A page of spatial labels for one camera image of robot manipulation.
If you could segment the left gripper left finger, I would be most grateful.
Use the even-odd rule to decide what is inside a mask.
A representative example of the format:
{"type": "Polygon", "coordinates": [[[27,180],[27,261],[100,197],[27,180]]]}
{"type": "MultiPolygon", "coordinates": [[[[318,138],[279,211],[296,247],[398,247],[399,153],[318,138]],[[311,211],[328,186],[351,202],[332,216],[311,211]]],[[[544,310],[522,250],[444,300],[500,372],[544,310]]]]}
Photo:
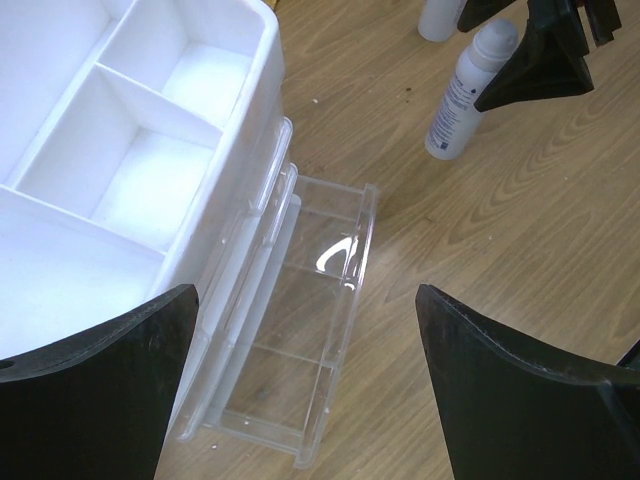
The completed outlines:
{"type": "Polygon", "coordinates": [[[153,478],[198,311],[183,284],[2,360],[2,478],[153,478]]]}

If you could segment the short white bottle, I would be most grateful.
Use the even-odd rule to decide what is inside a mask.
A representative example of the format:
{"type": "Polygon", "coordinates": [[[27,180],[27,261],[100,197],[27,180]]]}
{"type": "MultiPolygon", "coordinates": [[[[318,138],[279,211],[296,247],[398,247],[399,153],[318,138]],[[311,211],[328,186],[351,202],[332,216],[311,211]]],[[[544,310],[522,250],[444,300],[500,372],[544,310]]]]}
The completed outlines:
{"type": "Polygon", "coordinates": [[[425,137],[428,153],[439,160],[459,157],[484,114],[475,102],[519,44],[516,26],[495,19],[482,27],[458,58],[434,121],[425,137]]]}

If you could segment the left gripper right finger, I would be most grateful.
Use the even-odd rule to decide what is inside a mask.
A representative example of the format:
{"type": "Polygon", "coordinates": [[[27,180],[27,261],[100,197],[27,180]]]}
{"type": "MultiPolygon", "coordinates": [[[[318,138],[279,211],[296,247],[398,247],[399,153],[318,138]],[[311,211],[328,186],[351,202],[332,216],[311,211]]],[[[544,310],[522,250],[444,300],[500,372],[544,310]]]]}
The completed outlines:
{"type": "Polygon", "coordinates": [[[554,347],[439,288],[416,295],[457,479],[636,479],[639,347],[614,364],[554,347]]]}

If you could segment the tall white bottle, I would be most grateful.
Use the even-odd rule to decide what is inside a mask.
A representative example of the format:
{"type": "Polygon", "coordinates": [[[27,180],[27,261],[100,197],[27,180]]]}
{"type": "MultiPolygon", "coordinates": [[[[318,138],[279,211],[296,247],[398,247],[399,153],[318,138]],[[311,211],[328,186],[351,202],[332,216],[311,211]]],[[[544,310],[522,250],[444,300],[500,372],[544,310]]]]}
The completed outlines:
{"type": "Polygon", "coordinates": [[[466,0],[426,0],[418,22],[418,32],[427,41],[445,42],[457,29],[466,0]]]}

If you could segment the white drawer organizer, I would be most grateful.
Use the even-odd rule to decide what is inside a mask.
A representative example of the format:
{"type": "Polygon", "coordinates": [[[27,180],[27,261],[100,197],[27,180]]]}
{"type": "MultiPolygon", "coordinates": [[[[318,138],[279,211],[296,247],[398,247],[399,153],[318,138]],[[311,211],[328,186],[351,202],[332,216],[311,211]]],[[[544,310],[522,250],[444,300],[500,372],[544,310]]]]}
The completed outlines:
{"type": "Polygon", "coordinates": [[[261,1],[2,3],[1,362],[192,284],[162,451],[313,463],[377,192],[298,172],[284,73],[261,1]]]}

